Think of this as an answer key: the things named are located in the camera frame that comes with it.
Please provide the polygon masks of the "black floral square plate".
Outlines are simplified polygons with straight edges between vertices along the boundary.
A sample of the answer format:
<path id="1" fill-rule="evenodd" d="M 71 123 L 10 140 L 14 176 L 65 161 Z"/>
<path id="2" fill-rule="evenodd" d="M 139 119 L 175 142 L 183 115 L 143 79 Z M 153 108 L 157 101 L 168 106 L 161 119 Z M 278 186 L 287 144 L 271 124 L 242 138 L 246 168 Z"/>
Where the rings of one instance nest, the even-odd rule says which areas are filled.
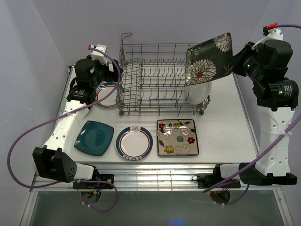
<path id="1" fill-rule="evenodd" d="M 233 49 L 227 32 L 197 44 L 186 51 L 185 84 L 211 82 L 232 73 Z"/>

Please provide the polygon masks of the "beige floral square plate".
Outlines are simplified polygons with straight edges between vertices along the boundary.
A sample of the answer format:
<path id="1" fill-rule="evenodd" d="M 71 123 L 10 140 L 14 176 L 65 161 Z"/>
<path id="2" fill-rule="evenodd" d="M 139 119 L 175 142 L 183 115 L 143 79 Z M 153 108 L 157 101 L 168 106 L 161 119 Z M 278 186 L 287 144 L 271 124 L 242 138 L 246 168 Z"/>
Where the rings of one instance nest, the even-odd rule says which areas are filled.
<path id="1" fill-rule="evenodd" d="M 198 156 L 198 138 L 193 119 L 157 121 L 158 156 Z"/>

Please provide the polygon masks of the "white oval plate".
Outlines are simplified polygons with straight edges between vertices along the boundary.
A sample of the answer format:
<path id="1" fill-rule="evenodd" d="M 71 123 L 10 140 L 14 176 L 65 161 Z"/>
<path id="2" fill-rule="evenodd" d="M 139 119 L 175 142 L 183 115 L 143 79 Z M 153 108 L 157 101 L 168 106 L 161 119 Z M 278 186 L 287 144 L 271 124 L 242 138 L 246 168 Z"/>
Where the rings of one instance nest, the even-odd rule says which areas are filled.
<path id="1" fill-rule="evenodd" d="M 186 85 L 184 88 L 186 100 L 192 105 L 201 104 L 206 100 L 211 91 L 212 83 L 200 83 L 195 85 Z"/>

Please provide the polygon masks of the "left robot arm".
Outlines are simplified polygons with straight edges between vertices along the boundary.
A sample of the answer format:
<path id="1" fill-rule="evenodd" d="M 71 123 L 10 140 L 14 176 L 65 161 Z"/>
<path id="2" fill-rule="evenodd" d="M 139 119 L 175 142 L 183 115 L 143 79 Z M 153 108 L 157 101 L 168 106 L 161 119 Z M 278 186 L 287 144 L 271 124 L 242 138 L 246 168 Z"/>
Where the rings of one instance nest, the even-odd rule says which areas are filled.
<path id="1" fill-rule="evenodd" d="M 81 180 L 89 187 L 99 185 L 100 177 L 90 165 L 76 163 L 69 156 L 67 137 L 75 131 L 88 114 L 96 98 L 96 88 L 104 81 L 117 82 L 120 68 L 114 60 L 111 71 L 108 63 L 87 57 L 78 60 L 69 83 L 69 93 L 63 114 L 54 131 L 42 147 L 36 147 L 32 156 L 40 177 L 69 183 Z"/>

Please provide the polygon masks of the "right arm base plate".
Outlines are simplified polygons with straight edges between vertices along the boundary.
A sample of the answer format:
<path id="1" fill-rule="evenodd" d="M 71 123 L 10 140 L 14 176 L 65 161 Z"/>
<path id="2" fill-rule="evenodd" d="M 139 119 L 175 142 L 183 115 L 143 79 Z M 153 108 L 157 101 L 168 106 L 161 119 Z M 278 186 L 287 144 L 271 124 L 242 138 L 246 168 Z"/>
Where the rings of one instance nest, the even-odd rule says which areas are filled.
<path id="1" fill-rule="evenodd" d="M 196 174 L 193 175 L 191 180 L 197 183 L 198 188 L 209 188 L 218 182 L 222 181 L 221 177 L 214 176 L 213 174 Z M 237 180 L 231 180 L 230 182 L 226 182 L 220 186 L 220 188 L 240 188 L 241 184 Z"/>

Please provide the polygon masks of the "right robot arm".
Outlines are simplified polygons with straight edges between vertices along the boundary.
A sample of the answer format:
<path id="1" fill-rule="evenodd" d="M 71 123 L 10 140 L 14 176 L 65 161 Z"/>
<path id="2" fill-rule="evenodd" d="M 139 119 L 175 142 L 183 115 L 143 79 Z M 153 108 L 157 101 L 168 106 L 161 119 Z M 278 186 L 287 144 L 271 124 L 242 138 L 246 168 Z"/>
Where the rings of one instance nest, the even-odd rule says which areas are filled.
<path id="1" fill-rule="evenodd" d="M 288 147 L 298 105 L 298 84 L 285 77 L 293 55 L 291 45 L 283 40 L 249 42 L 236 54 L 233 72 L 249 77 L 260 115 L 259 155 L 250 163 L 224 163 L 214 168 L 212 188 L 223 187 L 232 180 L 247 185 L 295 185 Z"/>

